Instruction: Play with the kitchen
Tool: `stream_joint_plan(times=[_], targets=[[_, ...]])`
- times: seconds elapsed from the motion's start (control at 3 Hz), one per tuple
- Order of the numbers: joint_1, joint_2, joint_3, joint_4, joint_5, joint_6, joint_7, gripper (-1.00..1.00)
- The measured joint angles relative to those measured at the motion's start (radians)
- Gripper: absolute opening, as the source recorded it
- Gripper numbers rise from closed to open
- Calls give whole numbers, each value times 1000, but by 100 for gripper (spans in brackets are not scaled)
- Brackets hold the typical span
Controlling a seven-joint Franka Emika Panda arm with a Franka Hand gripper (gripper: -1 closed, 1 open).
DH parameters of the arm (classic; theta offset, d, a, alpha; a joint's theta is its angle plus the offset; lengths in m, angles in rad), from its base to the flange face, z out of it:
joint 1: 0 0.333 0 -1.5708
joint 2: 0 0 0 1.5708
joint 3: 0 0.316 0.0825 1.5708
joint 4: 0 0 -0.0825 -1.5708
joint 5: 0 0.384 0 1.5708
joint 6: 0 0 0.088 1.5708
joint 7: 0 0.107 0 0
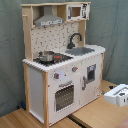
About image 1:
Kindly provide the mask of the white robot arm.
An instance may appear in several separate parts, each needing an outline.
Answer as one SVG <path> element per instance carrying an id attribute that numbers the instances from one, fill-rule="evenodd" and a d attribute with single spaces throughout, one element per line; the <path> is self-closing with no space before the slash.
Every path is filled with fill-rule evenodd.
<path id="1" fill-rule="evenodd" d="M 128 85 L 120 84 L 104 94 L 106 102 L 122 107 L 128 105 Z"/>

